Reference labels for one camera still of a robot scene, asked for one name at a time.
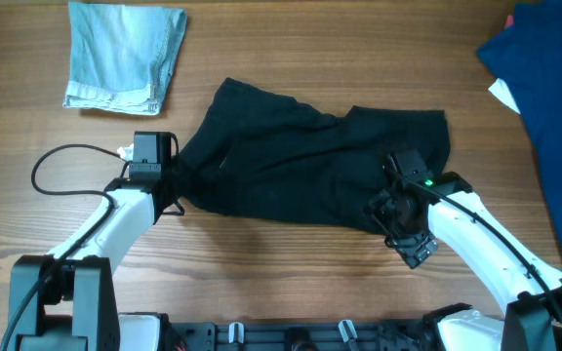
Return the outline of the black garment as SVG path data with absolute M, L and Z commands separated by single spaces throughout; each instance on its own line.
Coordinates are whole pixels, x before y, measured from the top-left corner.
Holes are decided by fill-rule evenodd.
M 364 209 L 389 185 L 387 155 L 409 148 L 434 174 L 443 171 L 444 111 L 354 106 L 337 117 L 227 78 L 181 150 L 181 194 L 222 215 L 379 234 Z

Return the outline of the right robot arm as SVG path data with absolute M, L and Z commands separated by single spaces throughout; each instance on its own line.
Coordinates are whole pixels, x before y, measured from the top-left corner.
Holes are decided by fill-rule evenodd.
M 412 269 L 440 243 L 472 270 L 501 319 L 459 303 L 430 312 L 417 350 L 562 350 L 562 271 L 519 242 L 460 175 L 435 176 L 415 149 L 388 154 L 387 185 L 365 207 L 384 243 Z

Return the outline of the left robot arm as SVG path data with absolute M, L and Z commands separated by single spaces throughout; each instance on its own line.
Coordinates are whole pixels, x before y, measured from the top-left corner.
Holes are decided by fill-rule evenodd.
M 179 143 L 137 132 L 120 176 L 66 241 L 11 271 L 3 350 L 184 350 L 162 313 L 119 313 L 112 275 L 135 241 L 179 202 Z

